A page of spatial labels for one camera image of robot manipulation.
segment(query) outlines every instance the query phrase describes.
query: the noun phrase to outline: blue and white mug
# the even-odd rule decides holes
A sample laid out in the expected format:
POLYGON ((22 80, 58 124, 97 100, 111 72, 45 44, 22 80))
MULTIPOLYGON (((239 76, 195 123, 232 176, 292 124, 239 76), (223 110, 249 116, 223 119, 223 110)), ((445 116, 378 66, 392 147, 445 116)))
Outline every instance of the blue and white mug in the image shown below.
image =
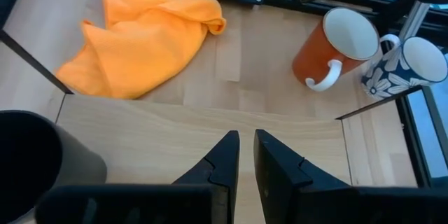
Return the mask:
POLYGON ((374 63, 361 78, 364 91, 375 99, 384 99, 417 85, 431 85, 448 75, 443 53, 424 38, 411 37, 400 42, 392 34, 381 38, 393 47, 374 63))

